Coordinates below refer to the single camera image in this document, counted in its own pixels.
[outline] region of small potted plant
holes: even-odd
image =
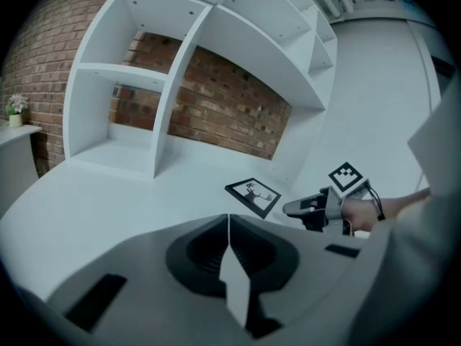
[[[19,128],[22,126],[21,113],[28,108],[27,98],[21,94],[14,94],[8,100],[6,112],[9,115],[9,127]]]

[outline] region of brick wall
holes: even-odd
[[[72,60],[95,14],[106,0],[42,0],[24,23],[1,68],[0,117],[15,93],[30,100],[26,123],[39,173],[64,160],[63,101]],[[167,73],[180,41],[139,32],[125,64]],[[111,122],[152,129],[159,95],[117,89]],[[196,49],[169,127],[170,134],[270,159],[291,107],[267,86],[220,56]]]

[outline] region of white flower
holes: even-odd
[[[13,109],[17,114],[21,113],[24,109],[27,109],[27,98],[21,94],[14,94],[8,100],[8,106]]]

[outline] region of black rectangular slot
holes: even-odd
[[[344,247],[335,244],[328,245],[325,250],[334,252],[335,254],[344,255],[345,257],[357,257],[360,253],[358,249],[352,249],[351,247]]]
[[[73,305],[65,317],[90,332],[126,281],[120,275],[106,274]]]
[[[311,204],[311,202],[310,202],[309,199],[305,199],[305,200],[301,201],[301,210],[310,208],[310,204]]]

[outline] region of robotic arm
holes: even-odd
[[[316,195],[286,203],[282,211],[291,218],[301,219],[307,230],[352,236],[351,224],[341,214],[344,201],[346,198],[361,199],[369,189],[370,181],[366,179],[348,195],[340,198],[332,186],[325,187]]]

